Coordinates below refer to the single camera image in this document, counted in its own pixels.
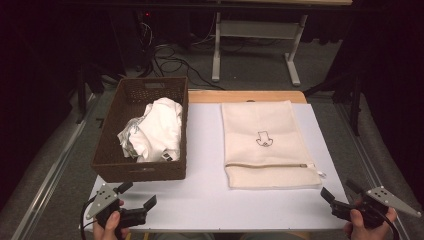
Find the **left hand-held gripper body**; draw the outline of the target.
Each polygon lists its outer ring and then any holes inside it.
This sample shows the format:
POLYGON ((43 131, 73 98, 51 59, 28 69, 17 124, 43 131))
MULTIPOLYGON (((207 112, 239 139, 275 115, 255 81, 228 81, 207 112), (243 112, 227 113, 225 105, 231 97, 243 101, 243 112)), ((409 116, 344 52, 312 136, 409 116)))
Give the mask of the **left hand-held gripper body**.
POLYGON ((91 198, 91 207, 85 215, 87 220, 95 219, 102 227, 106 225, 109 216, 114 212, 120 213, 120 223, 115 230, 115 234, 120 234, 123 228, 129 228, 146 223, 148 211, 141 208, 125 209, 120 205, 120 194, 116 194, 111 186, 103 183, 96 195, 91 198))

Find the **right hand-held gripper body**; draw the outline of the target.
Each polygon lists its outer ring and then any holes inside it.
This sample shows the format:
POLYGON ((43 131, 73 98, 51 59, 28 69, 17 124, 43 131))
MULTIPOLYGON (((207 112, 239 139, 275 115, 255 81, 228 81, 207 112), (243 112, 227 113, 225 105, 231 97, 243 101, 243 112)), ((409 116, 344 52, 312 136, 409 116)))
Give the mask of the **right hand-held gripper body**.
POLYGON ((356 209, 361 213, 366 228, 381 226, 385 222, 384 217, 389 208, 400 210, 417 218, 422 216, 420 211, 413 209, 384 186, 370 190, 356 189, 356 192, 361 195, 358 204, 343 203, 331 196, 331 213, 337 218, 350 221, 350 211, 356 209))

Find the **brown woven basket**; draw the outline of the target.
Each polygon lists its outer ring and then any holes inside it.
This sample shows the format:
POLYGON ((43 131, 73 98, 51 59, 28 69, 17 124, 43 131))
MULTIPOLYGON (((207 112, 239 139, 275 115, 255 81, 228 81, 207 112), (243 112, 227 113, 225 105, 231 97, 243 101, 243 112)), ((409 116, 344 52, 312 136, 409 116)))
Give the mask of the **brown woven basket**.
POLYGON ((91 167, 107 183, 184 179, 188 102, 187 77, 122 79, 103 123, 91 167), (162 97, 174 100, 183 108, 179 159, 138 163, 136 159, 125 157, 118 133, 130 119, 141 117, 147 104, 162 97))

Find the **white garment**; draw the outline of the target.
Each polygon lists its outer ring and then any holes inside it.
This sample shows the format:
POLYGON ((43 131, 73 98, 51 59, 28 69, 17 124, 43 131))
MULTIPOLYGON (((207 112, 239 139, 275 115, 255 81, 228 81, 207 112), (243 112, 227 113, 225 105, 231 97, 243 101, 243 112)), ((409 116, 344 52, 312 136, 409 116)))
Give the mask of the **white garment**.
POLYGON ((179 160, 182 110, 166 97, 148 104, 141 117, 130 119, 117 134, 124 156, 138 163, 179 160))

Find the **cream mesh laundry bag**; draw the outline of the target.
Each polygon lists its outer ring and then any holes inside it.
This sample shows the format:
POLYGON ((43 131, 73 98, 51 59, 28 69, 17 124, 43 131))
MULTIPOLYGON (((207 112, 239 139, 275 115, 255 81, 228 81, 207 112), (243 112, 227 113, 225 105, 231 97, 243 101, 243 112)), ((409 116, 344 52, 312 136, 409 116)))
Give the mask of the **cream mesh laundry bag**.
POLYGON ((224 169, 231 188, 296 189, 322 184, 291 102, 224 103, 221 113, 224 169))

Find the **person's left hand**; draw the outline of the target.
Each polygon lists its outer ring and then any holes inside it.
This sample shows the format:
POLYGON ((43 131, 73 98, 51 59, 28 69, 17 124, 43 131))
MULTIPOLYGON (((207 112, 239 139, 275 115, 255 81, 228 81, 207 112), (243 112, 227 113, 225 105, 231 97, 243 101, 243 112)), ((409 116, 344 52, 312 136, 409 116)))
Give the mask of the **person's left hand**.
POLYGON ((108 218, 104 227, 100 226, 98 222, 93 223, 93 238, 94 240, 119 240, 115 236, 115 230, 120 223, 120 213, 114 211, 108 218))

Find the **person's right hand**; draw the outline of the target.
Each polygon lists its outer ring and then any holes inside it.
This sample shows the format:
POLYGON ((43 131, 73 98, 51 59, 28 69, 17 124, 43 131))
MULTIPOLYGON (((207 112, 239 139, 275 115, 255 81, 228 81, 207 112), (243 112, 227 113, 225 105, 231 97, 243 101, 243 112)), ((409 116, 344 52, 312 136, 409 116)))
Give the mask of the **person's right hand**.
POLYGON ((347 222, 343 228, 350 240, 385 240, 391 230, 388 223, 383 223, 374 229, 366 228, 361 212, 356 209, 350 211, 350 218, 351 221, 347 222))

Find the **white board mat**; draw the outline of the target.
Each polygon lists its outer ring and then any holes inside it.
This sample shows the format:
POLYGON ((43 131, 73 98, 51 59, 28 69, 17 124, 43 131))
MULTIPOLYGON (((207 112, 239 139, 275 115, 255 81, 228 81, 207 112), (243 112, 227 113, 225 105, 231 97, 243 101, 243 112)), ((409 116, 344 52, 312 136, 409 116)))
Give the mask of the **white board mat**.
POLYGON ((120 196, 128 209, 153 195, 157 204, 139 232, 321 231, 345 222, 313 189, 239 190, 224 170, 221 106, 191 103, 187 121, 186 178, 139 182, 120 196))

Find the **black metal stand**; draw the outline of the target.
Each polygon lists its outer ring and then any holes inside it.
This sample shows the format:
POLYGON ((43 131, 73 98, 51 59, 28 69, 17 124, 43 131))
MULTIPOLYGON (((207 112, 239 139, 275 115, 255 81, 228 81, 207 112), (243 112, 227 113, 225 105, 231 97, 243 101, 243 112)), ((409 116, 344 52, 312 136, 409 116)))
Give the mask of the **black metal stand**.
POLYGON ((334 103, 350 102, 349 125, 353 133, 358 136, 361 85, 361 77, 358 74, 344 73, 305 90, 303 94, 305 97, 309 97, 317 92, 327 91, 332 88, 334 90, 332 95, 334 103))
POLYGON ((83 64, 77 71, 77 96, 79 116, 77 124, 80 124, 87 112, 86 87, 89 87, 92 93, 101 94, 104 92, 100 70, 95 64, 83 64))

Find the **black device with red light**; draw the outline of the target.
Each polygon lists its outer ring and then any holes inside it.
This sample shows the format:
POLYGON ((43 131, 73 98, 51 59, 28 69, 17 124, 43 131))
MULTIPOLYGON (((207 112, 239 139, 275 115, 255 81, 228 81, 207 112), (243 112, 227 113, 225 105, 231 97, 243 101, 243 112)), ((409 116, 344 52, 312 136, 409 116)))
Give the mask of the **black device with red light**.
POLYGON ((136 29, 140 43, 144 47, 151 46, 154 41, 154 29, 152 15, 147 11, 137 11, 135 13, 136 29))

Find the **metal floor rail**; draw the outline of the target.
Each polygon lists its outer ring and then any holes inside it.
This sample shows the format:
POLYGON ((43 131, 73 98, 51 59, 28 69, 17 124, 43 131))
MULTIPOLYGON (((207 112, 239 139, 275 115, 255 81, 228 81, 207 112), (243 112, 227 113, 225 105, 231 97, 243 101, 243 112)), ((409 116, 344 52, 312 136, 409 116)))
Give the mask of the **metal floor rail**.
POLYGON ((372 187, 384 186, 408 204, 414 204, 410 188, 386 149, 368 108, 362 107, 359 113, 357 125, 359 134, 356 134, 351 126, 350 108, 343 104, 336 104, 335 108, 359 154, 360 170, 365 175, 367 183, 372 187))
POLYGON ((22 220, 14 232, 11 240, 28 240, 32 235, 65 171, 65 168, 69 163, 69 155, 79 136, 84 130, 89 115, 95 109, 100 98, 101 96, 99 94, 94 93, 89 96, 87 101, 88 107, 86 114, 74 127, 72 135, 69 137, 69 140, 67 141, 57 160, 52 164, 49 172, 47 173, 35 197, 33 198, 33 201, 28 207, 25 215, 22 217, 22 220))

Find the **white metal desk frame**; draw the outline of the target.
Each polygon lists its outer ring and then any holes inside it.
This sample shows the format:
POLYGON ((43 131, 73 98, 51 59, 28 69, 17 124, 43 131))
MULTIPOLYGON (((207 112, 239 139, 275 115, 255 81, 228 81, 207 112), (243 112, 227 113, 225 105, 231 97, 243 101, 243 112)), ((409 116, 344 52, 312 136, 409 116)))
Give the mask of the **white metal desk frame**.
POLYGON ((296 23, 278 23, 278 22, 258 22, 242 20, 222 20, 221 14, 215 14, 215 40, 214 54, 212 62, 213 82, 220 81, 221 67, 221 38, 239 37, 239 38, 261 38, 291 40, 292 48, 290 52, 284 54, 290 80, 293 86, 300 86, 301 81, 294 63, 294 58, 306 26, 308 16, 302 15, 296 23))

